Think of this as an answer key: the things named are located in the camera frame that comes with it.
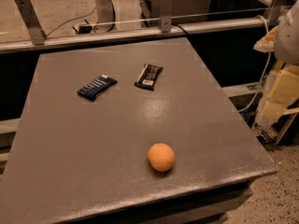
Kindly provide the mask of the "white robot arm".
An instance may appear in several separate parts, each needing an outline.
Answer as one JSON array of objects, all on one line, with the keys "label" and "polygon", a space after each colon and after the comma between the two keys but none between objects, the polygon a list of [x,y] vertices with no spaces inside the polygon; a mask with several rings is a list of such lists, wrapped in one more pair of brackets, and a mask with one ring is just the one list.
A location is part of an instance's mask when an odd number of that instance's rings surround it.
[{"label": "white robot arm", "polygon": [[273,51],[284,63],[299,64],[299,0],[253,48],[263,53]]}]

